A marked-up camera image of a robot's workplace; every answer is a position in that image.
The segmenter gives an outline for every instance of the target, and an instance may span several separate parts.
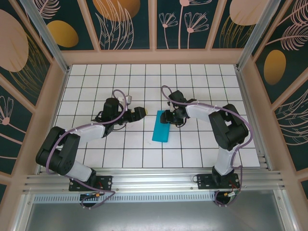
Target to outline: enclosure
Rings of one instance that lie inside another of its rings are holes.
[[[1,1],[1,230],[307,230],[307,15],[307,0]],[[209,123],[152,141],[162,85],[233,104],[252,126],[233,205],[193,180],[217,160]],[[76,160],[115,191],[83,210],[36,155],[52,127],[90,123],[116,89],[147,115],[79,145]]]

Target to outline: gold circle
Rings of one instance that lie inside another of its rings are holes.
[[[118,2],[121,7],[126,9],[131,18],[136,16],[140,9],[140,0],[93,0],[93,4],[97,11],[104,17],[111,21],[124,21],[125,17],[121,16]]]
[[[27,34],[9,13],[0,10],[0,66],[11,72],[24,68],[28,60]]]
[[[70,24],[55,20],[47,24],[56,43],[63,47],[74,47],[78,44],[78,34]]]
[[[285,55],[279,50],[271,51],[264,63],[264,78],[270,85],[275,85],[282,78],[286,66]]]
[[[230,18],[240,26],[251,26],[259,21],[268,0],[232,0]]]

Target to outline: grid tile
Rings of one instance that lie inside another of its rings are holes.
[[[133,97],[130,109],[145,107],[148,115],[107,138],[80,144],[79,162],[89,167],[212,167],[218,145],[210,123],[190,118],[181,128],[170,126],[167,143],[152,141],[157,111],[169,109],[162,85],[180,90],[187,100],[221,107],[232,103],[247,119],[233,65],[99,64],[73,66],[55,124],[69,129],[90,123],[112,90],[119,89]],[[240,150],[234,165],[241,159],[244,167],[259,166],[253,142]]]

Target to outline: purple cable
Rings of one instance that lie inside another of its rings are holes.
[[[125,103],[124,103],[124,108],[126,108],[126,106],[127,106],[127,101],[126,101],[126,96],[125,96],[124,92],[122,92],[121,90],[114,90],[114,91],[112,92],[113,96],[115,96],[115,92],[117,92],[117,91],[120,92],[120,93],[123,95],[124,102],[125,102]],[[57,142],[54,144],[54,146],[53,146],[53,148],[52,148],[52,150],[51,150],[51,152],[50,152],[50,154],[49,154],[49,156],[48,156],[48,159],[47,159],[47,162],[46,162],[46,172],[47,172],[47,174],[52,174],[51,172],[49,172],[49,164],[50,164],[52,155],[53,155],[54,151],[56,150],[56,148],[57,148],[58,144],[60,143],[60,141],[61,141],[67,134],[69,134],[69,133],[71,133],[71,132],[73,132],[73,131],[77,131],[78,129],[81,129],[81,128],[91,127],[91,126],[93,126],[93,125],[111,124],[111,123],[113,123],[113,122],[116,122],[118,119],[120,119],[120,118],[123,116],[124,113],[125,113],[125,110],[122,110],[121,114],[120,114],[117,118],[115,118],[115,119],[113,119],[113,120],[111,120],[111,121],[108,121],[108,122],[101,122],[101,123],[94,123],[94,124],[93,124],[93,123],[91,123],[91,124],[86,124],[86,125],[82,125],[82,126],[79,126],[79,127],[77,127],[77,128],[73,128],[73,129],[71,129],[71,130],[65,132],[62,136],[60,136],[60,138],[59,138],[59,139],[57,140]],[[93,188],[93,187],[91,187],[91,186],[89,186],[89,185],[84,184],[83,182],[81,182],[81,181],[79,181],[79,180],[77,180],[77,179],[74,179],[74,180],[75,180],[76,182],[78,182],[79,184],[85,186],[85,187],[88,188],[88,189],[95,190],[95,191],[98,191],[98,192],[103,192],[103,193],[107,193],[107,192],[108,192],[108,193],[112,193],[110,196],[108,196],[108,197],[107,197],[105,200],[103,200],[102,202],[100,202],[100,203],[98,203],[98,204],[92,206],[92,208],[96,208],[96,207],[102,205],[106,200],[108,200],[110,197],[112,197],[112,196],[115,194],[115,191],[108,191],[108,190],[96,189],[96,188]]]
[[[170,102],[172,102],[172,103],[176,103],[176,104],[179,104],[179,105],[186,105],[186,106],[187,106],[187,105],[202,105],[202,106],[205,106],[205,107],[209,107],[209,108],[214,108],[214,109],[222,110],[222,111],[225,111],[225,112],[227,112],[227,113],[230,113],[230,114],[232,114],[232,115],[238,117],[240,120],[242,120],[242,121],[247,125],[248,129],[250,130],[250,138],[249,138],[249,140],[248,140],[246,143],[244,143],[244,144],[238,146],[238,147],[234,150],[234,153],[233,153],[232,158],[231,158],[231,164],[232,164],[231,167],[232,167],[233,169],[237,169],[237,168],[240,168],[240,169],[241,169],[241,183],[240,183],[240,188],[239,188],[239,191],[241,191],[242,182],[243,182],[243,177],[242,177],[242,176],[243,176],[243,168],[242,168],[241,165],[238,166],[238,167],[233,167],[233,163],[234,163],[234,159],[235,159],[235,156],[236,156],[237,151],[238,151],[239,149],[245,147],[246,145],[248,145],[248,144],[252,141],[252,139],[253,139],[253,129],[252,129],[252,127],[250,126],[250,124],[249,124],[243,117],[241,117],[239,114],[237,114],[237,113],[235,113],[235,112],[233,112],[233,111],[230,111],[230,110],[228,110],[228,109],[222,108],[222,107],[216,107],[216,106],[209,105],[209,104],[206,104],[206,103],[180,103],[180,102],[176,102],[176,101],[170,99],[168,96],[166,96],[166,94],[164,93],[164,88],[169,89],[169,91],[172,93],[171,88],[168,87],[168,86],[166,86],[166,85],[163,85],[163,86],[161,87],[161,92],[162,92],[163,96],[164,96],[168,101],[170,101]],[[218,193],[219,193],[219,190],[215,192],[215,200],[214,200],[214,202],[215,202],[215,204],[217,204],[218,206],[219,206],[219,205],[224,205],[224,204],[222,204],[221,202],[217,201],[217,194],[218,194]],[[236,198],[237,198],[237,196],[235,197],[235,199],[233,199],[233,200],[229,203],[229,205],[233,204],[234,201],[236,200]]]

